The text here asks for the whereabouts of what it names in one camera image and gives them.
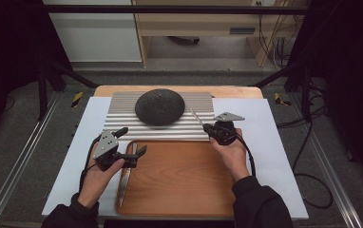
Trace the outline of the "white cabinet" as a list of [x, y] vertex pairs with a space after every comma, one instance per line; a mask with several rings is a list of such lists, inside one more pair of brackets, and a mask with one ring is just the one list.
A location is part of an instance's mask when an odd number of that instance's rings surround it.
[[51, 13], [49, 16], [72, 63], [142, 60], [132, 13]]

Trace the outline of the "person's right hand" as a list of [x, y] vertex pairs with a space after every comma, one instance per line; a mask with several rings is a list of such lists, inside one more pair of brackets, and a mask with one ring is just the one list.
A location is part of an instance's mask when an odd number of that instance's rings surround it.
[[234, 140], [229, 145], [219, 145], [214, 138], [209, 138], [209, 142], [219, 152], [234, 182], [250, 175], [246, 165], [246, 149], [239, 140]]

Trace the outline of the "black horizontal frame bar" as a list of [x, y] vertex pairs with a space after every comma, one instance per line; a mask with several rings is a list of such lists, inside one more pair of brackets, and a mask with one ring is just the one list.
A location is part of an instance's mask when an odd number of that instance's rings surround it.
[[43, 5], [54, 13], [181, 13], [181, 14], [263, 14], [306, 15], [306, 8], [232, 7], [232, 6], [117, 6], [117, 5]]

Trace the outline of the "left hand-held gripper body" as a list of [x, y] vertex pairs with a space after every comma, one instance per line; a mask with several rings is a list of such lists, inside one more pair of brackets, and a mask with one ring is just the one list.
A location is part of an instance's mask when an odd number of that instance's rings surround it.
[[112, 135], [112, 131], [104, 129], [93, 154], [95, 163], [102, 171], [106, 171], [120, 159], [122, 153], [118, 151], [118, 147], [119, 141]]

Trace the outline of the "light wooden desk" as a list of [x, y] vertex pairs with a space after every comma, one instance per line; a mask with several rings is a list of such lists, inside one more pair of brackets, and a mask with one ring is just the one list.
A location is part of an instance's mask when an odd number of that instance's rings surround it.
[[[232, 6], [253, 7], [252, 0], [131, 0], [134, 6]], [[306, 0], [262, 0], [262, 7], [307, 5]], [[272, 41], [288, 37], [300, 28], [291, 15], [137, 13], [139, 36], [241, 36], [249, 42], [257, 64], [262, 67], [272, 52]]]

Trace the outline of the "silver table knife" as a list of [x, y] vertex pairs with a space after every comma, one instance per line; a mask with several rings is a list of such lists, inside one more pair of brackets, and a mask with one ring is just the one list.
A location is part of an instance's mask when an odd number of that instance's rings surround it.
[[[132, 154], [136, 154], [137, 152], [137, 148], [138, 148], [138, 144], [136, 142], [132, 143]], [[132, 168], [127, 168], [125, 171], [124, 176], [122, 177], [122, 182], [121, 182], [121, 187], [119, 188], [119, 207], [122, 207], [123, 202], [124, 202], [124, 195], [125, 195], [125, 191], [126, 191], [126, 187], [128, 184], [128, 180], [131, 174], [131, 169]]]

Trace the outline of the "wooden tray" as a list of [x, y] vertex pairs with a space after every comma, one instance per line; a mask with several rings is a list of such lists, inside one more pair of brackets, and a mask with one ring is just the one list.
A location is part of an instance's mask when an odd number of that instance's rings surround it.
[[116, 211], [125, 217], [231, 218], [229, 171], [208, 141], [137, 141], [146, 148], [119, 187]]

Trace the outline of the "dark textured round plate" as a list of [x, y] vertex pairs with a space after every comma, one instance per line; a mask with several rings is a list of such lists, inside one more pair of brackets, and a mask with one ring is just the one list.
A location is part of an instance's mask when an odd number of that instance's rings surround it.
[[169, 125], [184, 113], [183, 97], [170, 89], [153, 89], [145, 92], [135, 104], [137, 117], [149, 125]]

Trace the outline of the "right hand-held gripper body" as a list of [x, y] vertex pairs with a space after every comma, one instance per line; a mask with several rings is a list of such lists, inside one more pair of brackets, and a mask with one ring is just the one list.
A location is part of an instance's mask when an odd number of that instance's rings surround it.
[[234, 121], [244, 121], [245, 118], [239, 115], [223, 112], [215, 117], [214, 129], [216, 135], [214, 139], [219, 145], [229, 145], [237, 139], [237, 131]]

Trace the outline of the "dark curtain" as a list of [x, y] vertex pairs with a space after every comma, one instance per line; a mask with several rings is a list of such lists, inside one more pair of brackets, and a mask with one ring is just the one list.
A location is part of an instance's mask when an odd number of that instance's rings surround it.
[[43, 4], [43, 0], [0, 0], [0, 117], [12, 90], [38, 80], [38, 54], [71, 68], [48, 13], [26, 9]]
[[291, 58], [326, 22], [310, 53], [310, 72], [326, 81], [335, 124], [349, 151], [363, 163], [363, 0], [310, 0], [310, 8], [326, 12], [305, 17]]

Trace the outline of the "black metal stand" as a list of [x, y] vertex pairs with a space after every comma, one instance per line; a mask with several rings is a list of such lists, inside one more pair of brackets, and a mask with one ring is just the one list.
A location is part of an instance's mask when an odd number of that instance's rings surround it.
[[54, 91], [63, 91], [67, 86], [62, 78], [63, 75], [69, 76], [75, 81], [90, 88], [97, 88], [99, 86], [76, 73], [71, 67], [65, 67], [54, 62], [41, 64], [37, 67], [39, 121], [43, 120], [48, 113], [47, 83], [50, 83]]
[[272, 74], [271, 76], [257, 82], [254, 87], [263, 88], [276, 79], [281, 77], [287, 77], [284, 89], [287, 92], [296, 92], [301, 88], [301, 105], [300, 112], [303, 118], [309, 122], [311, 120], [310, 113], [310, 82], [311, 76], [309, 69], [300, 63], [292, 63], [287, 67], [279, 70], [278, 72]]

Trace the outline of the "person's left hand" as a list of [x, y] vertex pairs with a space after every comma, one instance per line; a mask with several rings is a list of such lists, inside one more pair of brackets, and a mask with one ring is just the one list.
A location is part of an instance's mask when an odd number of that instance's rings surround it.
[[87, 209], [92, 209], [105, 191], [112, 177], [123, 167], [124, 159], [115, 161], [106, 171], [102, 171], [93, 159], [97, 144], [92, 147], [92, 152], [86, 167], [82, 189], [78, 202]]

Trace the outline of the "aluminium rail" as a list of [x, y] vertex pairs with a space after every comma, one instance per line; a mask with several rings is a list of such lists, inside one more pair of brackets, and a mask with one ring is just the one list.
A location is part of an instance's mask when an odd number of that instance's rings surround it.
[[11, 168], [5, 182], [0, 188], [0, 217], [4, 211], [13, 191], [16, 187], [18, 181], [20, 180], [22, 174], [24, 173], [29, 159], [31, 158], [35, 148], [37, 147], [39, 141], [41, 140], [46, 127], [54, 113], [57, 103], [62, 97], [62, 92], [53, 92], [51, 98], [48, 102], [48, 109], [45, 116], [37, 122], [34, 126], [26, 144], [24, 145], [18, 159], [16, 160], [14, 166]]
[[341, 182], [339, 176], [334, 170], [334, 167], [329, 160], [325, 150], [323, 149], [320, 140], [312, 133], [310, 142], [314, 150], [315, 158], [323, 173], [327, 185], [330, 187], [335, 204], [337, 205], [341, 217], [344, 219], [348, 228], [363, 228], [363, 223]]

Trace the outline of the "silver fork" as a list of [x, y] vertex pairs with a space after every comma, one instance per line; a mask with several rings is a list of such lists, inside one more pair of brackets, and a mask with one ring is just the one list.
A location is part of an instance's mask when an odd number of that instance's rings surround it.
[[193, 108], [189, 108], [189, 111], [192, 113], [192, 115], [194, 116], [194, 118], [199, 122], [199, 124], [204, 127], [204, 123], [201, 121], [199, 115], [195, 112], [195, 110]]

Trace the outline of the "grey striped placemat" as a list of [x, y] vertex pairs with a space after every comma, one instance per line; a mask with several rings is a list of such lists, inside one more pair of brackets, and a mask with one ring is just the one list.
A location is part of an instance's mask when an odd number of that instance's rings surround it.
[[104, 129], [114, 132], [127, 127], [128, 132], [120, 138], [121, 141], [208, 139], [190, 109], [196, 112], [203, 123], [212, 124], [215, 112], [209, 92], [180, 92], [185, 103], [184, 113], [176, 122], [164, 126], [148, 125], [137, 117], [135, 105], [142, 95], [143, 91], [116, 92], [110, 101]]

